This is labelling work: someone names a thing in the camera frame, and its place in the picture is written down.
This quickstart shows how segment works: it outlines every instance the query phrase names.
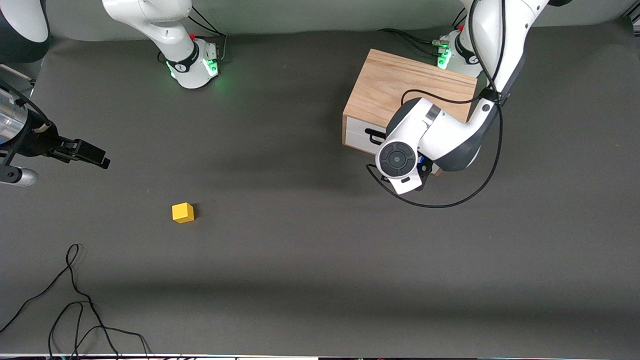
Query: wooden drawer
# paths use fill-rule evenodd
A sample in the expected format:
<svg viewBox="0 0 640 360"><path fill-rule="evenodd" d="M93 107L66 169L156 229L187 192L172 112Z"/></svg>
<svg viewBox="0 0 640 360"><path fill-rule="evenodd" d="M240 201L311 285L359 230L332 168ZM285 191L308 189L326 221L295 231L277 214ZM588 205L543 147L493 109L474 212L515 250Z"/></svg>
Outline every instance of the wooden drawer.
<svg viewBox="0 0 640 360"><path fill-rule="evenodd" d="M410 89L428 91L451 100L467 100L474 96L476 79L372 49L342 112L342 143L376 154L380 146L374 142L382 139L371 135L386 132L387 124L400 107L402 94ZM409 93L405 100L421 96L417 92ZM452 104L425 97L456 119L467 120L470 104Z"/></svg>

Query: gray table surface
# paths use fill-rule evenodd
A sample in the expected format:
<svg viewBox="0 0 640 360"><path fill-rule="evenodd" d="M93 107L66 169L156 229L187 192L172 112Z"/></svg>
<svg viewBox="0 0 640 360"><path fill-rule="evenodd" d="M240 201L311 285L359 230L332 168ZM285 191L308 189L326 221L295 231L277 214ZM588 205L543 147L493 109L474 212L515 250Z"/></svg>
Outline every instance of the gray table surface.
<svg viewBox="0 0 640 360"><path fill-rule="evenodd" d="M446 210L393 199L365 171L372 156L340 143L368 50L420 58L400 38L229 41L221 76L199 90L180 88L150 41L51 50L35 101L112 163L15 160L41 179L0 187L0 322L79 242L79 285L104 321L158 353L640 356L640 63L628 20L531 31L497 173ZM496 139L494 126L473 166L412 198L466 196ZM176 224L171 205L184 201L198 219ZM0 352L45 352L77 299L64 278L0 335ZM62 351L74 322L60 323Z"/></svg>

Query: green led light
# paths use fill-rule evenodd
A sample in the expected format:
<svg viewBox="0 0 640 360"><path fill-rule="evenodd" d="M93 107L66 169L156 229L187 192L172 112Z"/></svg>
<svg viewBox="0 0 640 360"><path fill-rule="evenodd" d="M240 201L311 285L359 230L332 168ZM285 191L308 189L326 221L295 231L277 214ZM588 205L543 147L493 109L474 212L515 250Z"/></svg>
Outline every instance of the green led light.
<svg viewBox="0 0 640 360"><path fill-rule="evenodd" d="M175 74L173 73L173 69L171 68L171 65L169 65L168 61L166 61L166 66L169 68L169 71L171 72L171 77L175 79Z"/></svg>
<svg viewBox="0 0 640 360"><path fill-rule="evenodd" d="M210 76L213 77L218 75L218 66L214 60L202 59L202 63Z"/></svg>
<svg viewBox="0 0 640 360"><path fill-rule="evenodd" d="M438 67L441 69L446 69L449 64L449 59L451 59L451 50L447 49L444 54L440 55L440 59L438 60Z"/></svg>

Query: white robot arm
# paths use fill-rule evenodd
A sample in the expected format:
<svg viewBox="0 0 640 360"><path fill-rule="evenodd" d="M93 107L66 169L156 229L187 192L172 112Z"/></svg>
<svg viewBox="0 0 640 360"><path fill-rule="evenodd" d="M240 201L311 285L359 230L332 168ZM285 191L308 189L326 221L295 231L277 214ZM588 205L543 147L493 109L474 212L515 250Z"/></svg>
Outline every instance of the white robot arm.
<svg viewBox="0 0 640 360"><path fill-rule="evenodd" d="M200 88L218 75L215 44L191 39L178 20L189 16L191 0L102 0L109 16L151 39L167 59L171 75L185 88Z"/></svg>
<svg viewBox="0 0 640 360"><path fill-rule="evenodd" d="M50 42L44 0L0 0L0 63L38 61ZM0 184L35 184L34 170L11 164L16 154L83 161L105 169L110 162L104 150L60 136L36 104L0 79Z"/></svg>
<svg viewBox="0 0 640 360"><path fill-rule="evenodd" d="M495 91L486 88L480 93L481 98L466 123L425 98L409 100L398 109L387 126L387 138L376 154L378 170L396 193L422 186L418 165L423 158L444 171L464 170L475 160L498 114L497 102L502 104L508 98L509 89L520 72L527 33L549 2L504 0L503 9L501 0L462 0L469 16L463 31L457 32L456 51L449 68L472 74L480 68L479 56L486 75L495 84ZM475 42L469 31L473 31Z"/></svg>

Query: black cable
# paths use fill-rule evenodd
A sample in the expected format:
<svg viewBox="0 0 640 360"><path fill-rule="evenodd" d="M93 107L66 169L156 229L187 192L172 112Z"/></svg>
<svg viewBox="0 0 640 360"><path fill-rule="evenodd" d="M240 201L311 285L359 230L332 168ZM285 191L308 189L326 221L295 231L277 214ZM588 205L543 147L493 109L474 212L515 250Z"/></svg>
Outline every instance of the black cable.
<svg viewBox="0 0 640 360"><path fill-rule="evenodd" d="M398 34L401 38L403 38L405 41L407 41L409 43L409 45L411 45L414 49L420 51L421 53L423 53L425 55L434 56L434 54L432 52L429 52L429 51L421 48L418 44L415 43L415 42L418 42L420 44L431 44L430 41L423 40L421 38L415 37L415 36L407 33L406 31L402 31L402 30L398 30L398 29L385 28L385 29L380 29L378 31L386 32L386 33Z"/></svg>
<svg viewBox="0 0 640 360"><path fill-rule="evenodd" d="M425 95L429 95L431 97L435 97L438 100L442 100L442 101L446 101L446 102L450 102L452 104L468 104L470 102L474 102L476 100L480 100L480 96L476 96L473 97L469 100L450 100L450 99L446 99L445 97L442 96L438 96L434 93L428 92L428 91L424 91L424 90L419 90L419 89L411 89L411 90L407 90L402 94L402 97L400 98L400 105L404 105L404 98L407 96L407 94L409 94L410 92L419 92L421 94L425 94Z"/></svg>
<svg viewBox="0 0 640 360"><path fill-rule="evenodd" d="M49 357L53 357L53 351L51 349L51 343L53 342L53 333L56 331L56 326L58 325L58 322L60 321L60 318L62 318L62 315L64 315L67 310L73 306L73 305L80 305L80 315L78 316L78 327L76 327L76 340L75 342L77 342L77 333L79 330L79 324L80 324L80 319L82 318L82 313L84 310L84 304L87 304L87 301L73 301L68 303L64 309L62 309L62 311L60 311L60 314L58 314L58 317L56 318L56 321L53 322L53 326L51 326L51 330L49 330L49 337L47 338L47 348L49 349Z"/></svg>
<svg viewBox="0 0 640 360"><path fill-rule="evenodd" d="M195 6L192 6L191 8L202 18L202 20L204 20L204 22L206 22L213 29L215 33L220 34L220 36L223 36L223 37L226 36L225 34L219 32L218 29L216 29L216 27L213 26L213 24L211 24L206 17L202 16L202 14L198 11L198 9L195 8Z"/></svg>
<svg viewBox="0 0 640 360"><path fill-rule="evenodd" d="M638 9L638 6L640 6L640 3L637 3L637 4L634 6L634 8L633 8L633 9L629 10L629 11L627 12L627 16L631 17L631 14L633 14L633 12L634 12L636 9Z"/></svg>
<svg viewBox="0 0 640 360"><path fill-rule="evenodd" d="M128 334L128 335L133 335L133 336L137 336L140 339L140 342L142 343L143 349L145 351L145 355L148 358L148 354L151 352L151 348L149 347L147 340L144 338L144 336L142 336L141 334L138 334L137 332L132 332L132 331L126 331L126 330L122 330L122 329L118 329L115 327L108 327L104 325L104 322L102 321L102 318L100 317L100 315L98 314L97 310L95 309L95 304L93 303L92 298L87 295L86 293L82 292L76 283L76 277L75 277L75 273L74 273L74 269L73 269L73 262L76 260L78 254L79 254L79 250L80 250L80 244L73 244L69 247L69 249L67 250L67 255L65 256L65 262L67 264L67 266L60 272L58 273L58 275L53 279L53 281L46 287L45 290L43 290L42 292L40 292L38 295L31 297L30 299L28 299L27 301L25 301L22 306L20 306L20 309L16 312L16 314L13 316L13 318L11 320L9 320L9 322L2 328L0 329L0 334L5 331L9 325L11 325L13 323L13 321L15 321L15 319L22 313L22 310L32 301L37 299L38 297L42 296L44 293L46 293L47 291L49 291L53 285L58 281L58 279L68 270L71 273L71 283L72 286L74 288L74 290L76 291L76 293L78 293L79 295L82 295L86 298L86 300L79 300L79 301L73 301L68 303L64 309L60 312L60 314L58 315L58 317L56 317L56 320L54 321L51 330L49 331L49 338L47 339L47 346L49 349L49 355L53 356L52 354L52 348L51 348L51 343L53 341L53 336L56 330L56 326L58 324L58 322L60 321L60 319L62 318L62 316L74 305L78 305L80 306L80 313L78 315L78 319L76 322L76 334L75 334L75 338L74 338L74 349L71 352L71 358L73 358L73 355L76 355L76 358L80 358L78 355L78 348L80 347L80 345L82 344L82 342L84 341L84 339L86 339L87 335L89 335L89 333L91 333L93 330L95 329L102 329L104 331L105 337L107 339L107 342L109 343L109 346L111 347L111 349L113 350L114 354L116 355L117 358L122 358L122 356L120 355L119 351L115 348L113 342L111 341L111 338L109 337L109 333L108 331L116 331L116 332L121 332L123 334ZM80 323L81 323L81 319L82 319L82 315L84 312L84 305L88 304L89 307L91 308L93 314L95 315L96 319L98 320L99 325L96 325L94 327L92 327L89 331L87 331L84 336L82 337L82 339L78 342L78 334L79 334L79 328L80 328Z"/></svg>
<svg viewBox="0 0 640 360"><path fill-rule="evenodd" d="M26 97L23 93L19 92L13 86L9 85L6 81L4 81L2 79L0 79L0 86L8 89L11 92L13 92L15 95L18 95L18 97L20 97L22 99L22 101L24 101L27 104L29 104L29 106L32 107L42 117L42 121L44 121L44 124L46 126L51 126L51 121L49 120L47 115L44 115L44 112L36 104L34 104L33 101L31 101L31 99Z"/></svg>
<svg viewBox="0 0 640 360"><path fill-rule="evenodd" d="M469 15L468 15L468 17L469 17L469 22L468 22L468 26L469 26L469 37L470 37L470 39L471 39L471 45L472 45L472 48L473 48L473 49L476 49L476 51L477 51L477 49L478 49L478 48L477 48L477 46L476 46L476 39L475 39L475 36L474 36L474 32L473 32L473 25L472 25L472 23L473 23L473 13L474 13L474 11L475 11L475 9L476 9L477 2L478 2L478 0L474 0L474 1L473 1L473 3L471 4L471 9L469 10ZM504 3L505 3L505 0L502 0L502 49L501 49L501 51L500 51L500 57L499 57L499 59L498 59L498 64L497 64L497 66L496 66L496 69L497 69L497 68L499 68L500 64L502 63L502 57L503 57L503 55L504 55L504 44L505 44L505 42L506 42L506 20L505 20L505 18L504 18L504 12L505 12L505 11L504 11ZM482 61L482 58L480 57L480 54L479 54L479 53L476 53L476 56L477 56L477 58L478 58L478 62L480 63L480 66L482 67L482 70L483 70L483 71L484 71L484 73L486 74L486 77L487 77L487 79L489 80L489 83L491 84L491 88L492 88L495 92L497 92L497 87L495 86L495 83L494 83L494 81L493 81L494 76L489 76L489 72L487 71L487 68L486 68L486 66L485 66L484 62ZM409 92L412 92L412 91L418 91L418 92L421 92L421 93L423 93L423 94L427 94L427 95L430 95L430 96L434 96L433 94L431 94L431 93L429 93L429 92L422 91L422 90L408 90L408 91L406 91L406 92L403 94L403 98L402 98L402 100L401 100L401 102L402 102L402 103L404 103L404 97L405 97L405 95L406 95L407 93L409 93ZM453 102L453 101L451 101L451 100L444 99L444 98L441 98L441 97L436 97L436 98L439 98L439 99L441 99L441 100L443 100L443 101ZM409 205L418 206L418 207L420 207L420 208L443 209L443 208L451 208L451 207L453 207L453 206L457 206L457 205L463 204L463 203L464 203L464 202L466 202L466 201L469 201L470 199L472 199L473 197L475 197L478 193L480 193L480 192L485 188L485 186L489 183L489 181L491 181L491 178L493 177L493 174L495 173L495 169L498 167L498 162L499 162L499 160L500 160L500 152L501 152L501 150L502 150L502 135L503 135L503 132L504 132L504 119L503 119L503 117L502 117L502 105L501 105L500 101L501 101L501 99L500 99L500 98L498 98L498 100L495 102L495 105L496 105L496 107L497 107L497 109L498 109L498 114L499 114L499 117L500 117L500 120L499 120L499 124L500 124L500 126L499 126L499 133L498 133L498 146L497 146L497 148L496 148L496 152L495 152L495 159L494 159L494 161L493 161L493 166L491 167L491 170L489 171L489 174L487 175L487 177L486 177L486 179L484 180L484 182L482 183L482 185L480 185L480 187L479 187L476 191L474 191L471 195L469 195L468 197L465 197L464 199L459 200L459 201L456 201L456 202L452 202L451 204L445 204L445 205L428 205L428 204L420 204L420 203L418 203L418 202L413 202L413 201L407 200L407 199L405 199L405 198L401 197L400 195L398 195L398 194L394 193L391 189L387 188L387 187L382 183L382 181L381 181L380 179L378 179L378 177L376 177L376 175L375 175L375 174L373 173L373 171L371 170L371 168L372 168L372 167L374 167L374 168L376 167L375 165L373 165L373 164L367 164L367 166L366 166L366 167L367 167L367 171L369 172L369 174L371 175L371 177L373 177L373 179L374 179L374 180L375 180L375 181L376 181L376 182L377 182L377 183L378 183L378 184L379 184L383 189L385 189L385 191L387 191L389 194L393 195L395 198L397 198L397 199L399 199L399 200L401 200L401 201L403 201L403 202L405 202L405 203L407 203L407 204L409 204Z"/></svg>
<svg viewBox="0 0 640 360"><path fill-rule="evenodd" d="M456 21L458 21L458 17L460 17L460 15L462 15L463 12L465 12L464 8L462 8L462 10L460 10L460 12L456 15L456 18L453 19L453 21L451 22L451 26L453 26L454 28L456 27L455 23Z"/></svg>
<svg viewBox="0 0 640 360"><path fill-rule="evenodd" d="M76 252L76 254L74 255L74 257L71 259L71 262L73 262L73 261L76 259L76 256L77 256L77 252ZM42 292L41 292L41 293L39 293L38 295L36 295L36 296L34 296L34 297L30 298L30 299L27 299L27 301L25 301L25 302L22 304L22 306L20 306L20 309L18 309L18 311L16 312L16 314L13 316L13 318L11 318L11 320L9 320L9 322L8 322L8 323L6 323L6 325L5 325L2 329L0 329L0 334L2 334L2 333L6 330L6 328L8 328L8 327L9 327L9 325L11 325L11 324L15 321L15 319L16 319L16 318L17 318L17 317L22 313L22 310L24 309L24 307L25 307L25 306L27 306L27 304L29 304L32 300L35 300L35 299L37 299L38 297L41 297L42 295L44 295L44 293L46 293L47 291L49 291L49 289L51 289L51 287L56 283L56 281L58 281L58 279L62 276L62 274L64 274L65 272L67 272L67 270L69 270L69 268L70 268L70 265L67 265L67 267L65 267L64 269L62 269L62 271L61 271L61 272L59 272L59 273L56 275L56 277L53 279L53 281L51 281L51 283L47 286L47 288L46 288L45 290L42 290Z"/></svg>
<svg viewBox="0 0 640 360"><path fill-rule="evenodd" d="M505 34L506 29L507 29L507 17L506 17L506 3L505 3L505 0L501 1L500 7L502 8L502 45L500 46L500 56L498 57L498 63L496 64L495 72L493 73L493 80L495 80L495 77L498 75L498 71L500 70L500 65L502 65L502 57L504 56L504 45L506 43L506 38L507 38L507 34Z"/></svg>
<svg viewBox="0 0 640 360"><path fill-rule="evenodd" d="M402 35L402 36L404 36L404 37L408 37L408 38L410 38L410 39L411 39L411 40L413 40L413 41L420 42L420 43L422 43L422 44L429 44L429 45L431 45L431 42L430 42L429 40L421 39L421 38L419 38L419 37L417 37L417 36L415 36L415 35L411 35L411 34L409 34L408 32L403 31L403 30L400 30L400 29L384 28L384 29L379 29L379 30L377 30L377 31L382 31L382 32L385 32L385 33L396 33L396 34L398 34L398 35Z"/></svg>
<svg viewBox="0 0 640 360"><path fill-rule="evenodd" d="M212 33L216 33L220 37L222 37L222 34L219 31L216 31L216 30L213 30L213 29L209 29L208 27L206 27L206 26L202 25L201 23L199 23L196 19L192 18L190 15L189 15L189 20L193 21L196 25L200 26L201 28L203 28L203 29L205 29L207 31L210 31Z"/></svg>
<svg viewBox="0 0 640 360"><path fill-rule="evenodd" d="M193 11L195 11L201 18L202 20L204 20L211 28L208 28L204 25L202 25L201 23L199 23L198 21L196 21L194 18L192 18L191 16L189 16L189 19L191 21L193 21L195 24L199 25L201 28L206 29L211 31L212 33L218 34L221 38L223 38L223 42L222 42L222 55L219 56L219 60L224 60L225 56L227 55L227 35L224 33L221 33L220 31L218 31L218 29L216 29L215 26L213 26L213 24L211 24L206 17L202 16L202 14L198 11L198 9L196 9L194 6L191 7L193 9Z"/></svg>
<svg viewBox="0 0 640 360"><path fill-rule="evenodd" d="M466 16L466 15L465 15L465 16L463 16L463 17L462 17L462 19L460 19L460 21L458 21L458 22L453 26L453 28L454 28L454 29L457 29L457 28L458 28L458 26L460 26L460 24L462 24L462 22L463 22L466 18L467 18L467 16Z"/></svg>
<svg viewBox="0 0 640 360"><path fill-rule="evenodd" d="M84 342L84 340L86 339L87 336L89 336L89 334L94 331L95 329L100 329L102 328L102 326L100 325L96 325L94 327L92 327L91 329L87 330L87 332L84 334L84 336L80 339L80 342L76 345L76 348L74 349L74 352L77 353L78 348L80 347L80 345L82 345L82 343ZM147 339L145 339L144 336L142 336L141 334L138 334L137 332L132 332L132 331L126 331L126 330L122 330L122 329L117 329L116 327L105 327L106 330L109 331L116 331L116 332L120 332L122 334L127 334L127 335L133 335L133 336L137 336L140 339L140 343L142 344L142 348L145 351L145 357L147 359L149 359L149 353L152 353L151 348L149 347L149 344L147 343Z"/></svg>
<svg viewBox="0 0 640 360"><path fill-rule="evenodd" d="M156 55L156 60L157 60L159 63L161 63L161 64L166 63L166 58L164 58L164 61L162 61L162 60L160 60L160 55L164 55L164 54L162 53L162 51L158 51L158 55Z"/></svg>

